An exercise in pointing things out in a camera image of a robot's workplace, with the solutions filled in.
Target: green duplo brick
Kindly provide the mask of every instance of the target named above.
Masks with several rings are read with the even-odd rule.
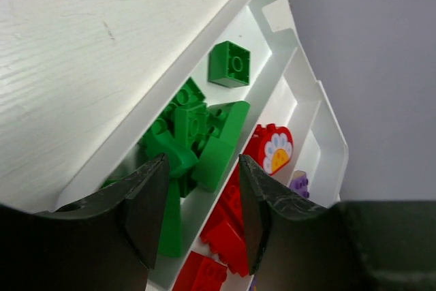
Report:
[[[108,187],[109,185],[117,182],[118,180],[106,180],[104,181],[103,185],[100,187],[100,189],[103,189],[104,187]]]
[[[208,192],[215,192],[225,169],[232,159],[235,147],[211,136],[193,169],[191,178]]]
[[[181,177],[193,168],[198,158],[191,149],[175,141],[164,119],[157,119],[140,139],[149,158],[165,153],[170,161],[170,176]]]
[[[174,111],[174,139],[191,148],[192,144],[206,134],[208,111],[204,102],[176,108]]]
[[[165,107],[161,113],[162,118],[167,121],[174,120],[174,111],[176,108],[195,104],[198,102],[203,102],[205,96],[197,84],[189,78],[186,83],[177,91],[174,98],[171,99],[170,103]]]
[[[236,146],[247,118],[250,104],[232,102],[207,108],[211,113],[208,120],[208,132],[230,145]]]
[[[172,181],[163,214],[157,253],[169,257],[182,256],[182,217],[178,183]]]
[[[250,52],[230,41],[217,44],[209,54],[208,81],[227,88],[249,85]]]
[[[191,178],[190,172],[179,177],[176,182],[178,183],[178,188],[180,189],[180,197],[186,198],[188,194],[191,193],[197,186],[197,183]]]

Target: red lego brick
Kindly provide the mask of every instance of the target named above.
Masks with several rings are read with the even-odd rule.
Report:
[[[220,202],[218,202],[215,205],[211,216],[209,216],[206,225],[204,225],[203,230],[200,233],[200,238],[202,239],[203,243],[209,243],[209,232],[218,226],[222,221],[227,221],[241,237],[243,236],[243,229],[241,226],[239,226],[239,224],[228,215],[228,211],[223,208]]]
[[[230,219],[238,225],[238,233],[242,236],[244,230],[243,208],[240,203],[239,179],[229,180],[218,203],[226,210]]]
[[[269,175],[277,173],[290,162],[294,150],[294,141],[288,128],[275,124],[266,127],[258,125],[244,150]]]
[[[248,275],[248,259],[245,240],[227,220],[223,220],[208,233],[209,247],[218,254],[220,261],[227,264],[230,271],[241,277]]]
[[[172,291],[219,291],[227,279],[227,267],[191,252]]]

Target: dark gray surface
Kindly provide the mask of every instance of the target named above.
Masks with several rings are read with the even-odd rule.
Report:
[[[436,197],[436,0],[290,0],[349,144],[342,198]]]

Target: white flower petal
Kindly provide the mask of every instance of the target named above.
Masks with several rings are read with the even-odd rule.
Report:
[[[272,149],[274,150],[274,152],[280,148],[280,137],[277,133],[274,133],[271,136],[271,142],[272,142]]]
[[[264,171],[267,172],[268,174],[271,174],[273,172],[271,168],[271,160],[268,157],[265,157],[264,164],[262,165],[262,167]]]
[[[270,159],[270,161],[273,159],[275,149],[271,141],[268,141],[265,144],[265,156]]]
[[[280,134],[280,148],[284,149],[287,143],[287,135],[282,133]]]
[[[291,142],[288,142],[288,143],[286,144],[285,151],[286,151],[286,153],[287,153],[287,156],[288,156],[289,158],[291,158],[291,156],[292,156],[292,144],[291,144]]]

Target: toy block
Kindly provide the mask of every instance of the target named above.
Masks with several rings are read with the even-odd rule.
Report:
[[[193,169],[191,178],[208,192],[215,192],[234,154],[234,145],[211,136]]]
[[[227,279],[227,267],[191,252],[172,291],[219,291]]]
[[[117,182],[118,180],[106,180],[104,181],[103,185],[100,187],[100,189],[103,189],[104,187],[107,187],[115,182]]]
[[[306,172],[296,170],[294,175],[292,175],[289,188],[303,198],[309,199],[310,194],[307,191],[308,185],[309,180],[307,179]]]
[[[269,175],[274,175],[290,162],[293,149],[294,141],[288,128],[258,125],[244,154],[253,158]]]
[[[190,173],[184,174],[179,177],[176,182],[178,183],[178,188],[180,189],[180,197],[186,198],[188,194],[191,193],[197,186],[197,183],[191,178]]]
[[[236,146],[250,109],[248,102],[232,102],[207,108],[211,113],[208,133]]]
[[[228,212],[223,208],[221,203],[218,202],[200,233],[200,238],[203,243],[209,243],[209,232],[218,226],[222,221],[227,221],[232,226],[233,230],[235,230],[239,236],[243,237],[243,229],[239,226],[238,222],[234,221],[232,217],[228,215]]]
[[[255,277],[253,278],[253,281],[251,281],[250,289],[248,291],[257,291],[257,288],[256,288],[256,278]]]
[[[208,112],[204,102],[176,108],[174,111],[174,139],[190,149],[197,139],[205,137],[207,116]]]
[[[243,208],[240,202],[239,180],[227,183],[218,203],[224,208],[230,219],[238,226],[238,233],[243,236]]]
[[[230,41],[217,44],[209,54],[208,81],[227,88],[250,83],[250,52]]]
[[[171,182],[168,189],[157,253],[169,257],[182,256],[182,217],[178,183]]]
[[[165,107],[161,116],[166,121],[173,121],[176,108],[188,104],[203,102],[204,99],[205,96],[200,88],[191,78],[189,78],[180,90],[178,90],[170,103]]]
[[[243,237],[227,220],[221,221],[208,234],[209,247],[218,254],[220,261],[227,264],[230,271],[241,277],[248,275],[247,248]]]
[[[198,158],[191,149],[175,141],[164,119],[158,118],[151,128],[140,139],[139,144],[145,147],[150,158],[165,153],[170,160],[170,177],[181,177],[193,168]]]

